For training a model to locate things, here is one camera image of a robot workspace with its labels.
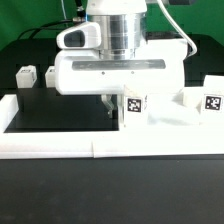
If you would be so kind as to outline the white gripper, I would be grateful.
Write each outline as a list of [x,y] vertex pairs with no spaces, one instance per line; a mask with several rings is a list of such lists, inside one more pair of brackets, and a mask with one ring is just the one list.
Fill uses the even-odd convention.
[[110,118],[112,95],[122,94],[128,86],[171,94],[184,87],[187,42],[182,38],[146,40],[138,33],[104,31],[95,22],[85,22],[62,31],[56,41],[57,91],[102,95]]

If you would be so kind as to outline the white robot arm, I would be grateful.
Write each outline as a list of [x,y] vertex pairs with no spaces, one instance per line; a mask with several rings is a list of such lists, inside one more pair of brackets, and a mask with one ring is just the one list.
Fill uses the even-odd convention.
[[150,39],[145,0],[88,0],[86,20],[62,31],[55,86],[62,95],[99,95],[108,110],[140,112],[149,94],[184,87],[184,38]]

